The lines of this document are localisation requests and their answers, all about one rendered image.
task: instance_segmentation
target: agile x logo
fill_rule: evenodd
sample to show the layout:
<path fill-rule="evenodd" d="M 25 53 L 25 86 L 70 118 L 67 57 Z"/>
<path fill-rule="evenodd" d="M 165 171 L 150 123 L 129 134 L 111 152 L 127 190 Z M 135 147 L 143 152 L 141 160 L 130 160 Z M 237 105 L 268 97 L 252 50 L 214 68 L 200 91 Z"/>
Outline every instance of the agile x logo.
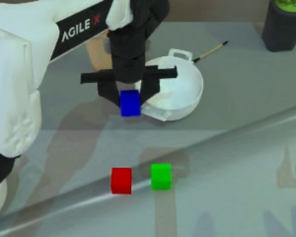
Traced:
<path fill-rule="evenodd" d="M 61 43 L 79 35 L 80 33 L 91 29 L 92 27 L 97 26 L 100 23 L 101 15 L 97 14 L 83 22 L 79 22 L 75 26 L 72 26 L 69 30 L 65 31 L 62 36 Z"/>

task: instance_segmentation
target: cube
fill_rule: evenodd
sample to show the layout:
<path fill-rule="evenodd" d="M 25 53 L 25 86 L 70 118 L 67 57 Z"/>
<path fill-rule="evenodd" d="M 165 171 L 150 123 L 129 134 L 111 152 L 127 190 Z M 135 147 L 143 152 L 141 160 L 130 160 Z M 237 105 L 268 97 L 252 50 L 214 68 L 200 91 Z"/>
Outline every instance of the cube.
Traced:
<path fill-rule="evenodd" d="M 112 168 L 111 192 L 112 194 L 132 194 L 132 168 Z"/>
<path fill-rule="evenodd" d="M 138 90 L 123 90 L 120 92 L 120 111 L 122 117 L 138 117 L 141 115 Z"/>
<path fill-rule="evenodd" d="M 151 189 L 169 190 L 172 186 L 171 164 L 151 165 Z"/>

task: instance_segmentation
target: pot handle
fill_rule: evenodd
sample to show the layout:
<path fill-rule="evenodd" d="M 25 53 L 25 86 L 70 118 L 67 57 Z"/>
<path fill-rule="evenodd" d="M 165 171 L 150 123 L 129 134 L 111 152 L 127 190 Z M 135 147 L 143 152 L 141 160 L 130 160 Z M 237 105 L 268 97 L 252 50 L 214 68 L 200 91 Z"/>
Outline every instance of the pot handle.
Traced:
<path fill-rule="evenodd" d="M 142 114 L 152 117 L 154 119 L 160 120 L 162 122 L 165 122 L 168 120 L 168 118 L 171 116 L 172 113 L 170 111 L 165 111 L 165 110 L 155 108 L 150 104 L 145 103 L 142 106 Z"/>
<path fill-rule="evenodd" d="M 190 62 L 193 61 L 193 54 L 191 52 L 184 51 L 184 50 L 181 50 L 181 49 L 171 48 L 169 50 L 168 56 L 175 57 L 176 54 L 184 55 L 186 57 L 187 61 L 190 61 Z"/>

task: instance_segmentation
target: black pot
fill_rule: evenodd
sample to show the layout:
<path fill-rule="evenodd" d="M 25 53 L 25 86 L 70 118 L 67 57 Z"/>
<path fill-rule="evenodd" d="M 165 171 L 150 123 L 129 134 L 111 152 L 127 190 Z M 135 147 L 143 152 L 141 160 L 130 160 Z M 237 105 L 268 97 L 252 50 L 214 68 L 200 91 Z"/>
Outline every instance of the black pot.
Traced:
<path fill-rule="evenodd" d="M 271 0 L 262 40 L 271 52 L 293 50 L 296 45 L 296 13 L 283 11 Z"/>

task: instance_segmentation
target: paintbrush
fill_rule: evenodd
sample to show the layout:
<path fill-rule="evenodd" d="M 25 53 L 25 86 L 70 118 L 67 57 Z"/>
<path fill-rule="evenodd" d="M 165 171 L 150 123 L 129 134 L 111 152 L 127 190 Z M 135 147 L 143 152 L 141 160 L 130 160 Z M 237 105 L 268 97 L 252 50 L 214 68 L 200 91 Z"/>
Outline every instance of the paintbrush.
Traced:
<path fill-rule="evenodd" d="M 221 43 L 220 45 L 218 45 L 217 47 L 213 48 L 211 51 L 203 54 L 202 56 L 195 58 L 193 60 L 194 63 L 197 63 L 199 60 L 206 58 L 207 56 L 211 55 L 212 53 L 216 52 L 218 49 L 220 49 L 221 47 L 224 47 L 226 44 L 228 44 L 229 41 L 225 41 L 224 43 Z"/>

